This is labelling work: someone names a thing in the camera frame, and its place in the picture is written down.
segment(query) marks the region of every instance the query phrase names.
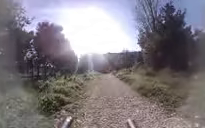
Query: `gravel path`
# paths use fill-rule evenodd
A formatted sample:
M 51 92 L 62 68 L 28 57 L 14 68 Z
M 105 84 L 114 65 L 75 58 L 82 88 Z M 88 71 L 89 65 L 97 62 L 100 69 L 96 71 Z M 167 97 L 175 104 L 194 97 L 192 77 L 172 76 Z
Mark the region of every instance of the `gravel path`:
M 137 128 L 190 127 L 181 118 L 167 118 L 161 108 L 112 75 L 92 81 L 88 95 L 81 128 L 127 128 L 127 119 L 134 120 Z

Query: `bush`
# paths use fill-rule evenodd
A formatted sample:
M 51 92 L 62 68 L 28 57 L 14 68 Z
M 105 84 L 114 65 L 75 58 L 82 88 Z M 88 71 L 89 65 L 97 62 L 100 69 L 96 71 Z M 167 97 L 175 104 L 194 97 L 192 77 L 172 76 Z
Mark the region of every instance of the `bush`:
M 39 109 L 51 115 L 68 104 L 74 103 L 81 96 L 85 76 L 57 77 L 47 81 L 39 81 L 38 89 L 41 92 Z
M 70 103 L 72 103 L 71 100 L 62 94 L 45 94 L 39 98 L 39 107 L 47 114 L 55 113 Z

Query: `sun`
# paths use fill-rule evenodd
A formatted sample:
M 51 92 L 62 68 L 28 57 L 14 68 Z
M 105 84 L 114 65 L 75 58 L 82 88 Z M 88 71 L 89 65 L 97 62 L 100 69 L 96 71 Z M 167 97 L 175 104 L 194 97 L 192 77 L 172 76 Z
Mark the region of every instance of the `sun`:
M 78 56 L 120 52 L 130 43 L 130 38 L 119 23 L 100 8 L 64 10 L 60 21 L 64 34 Z

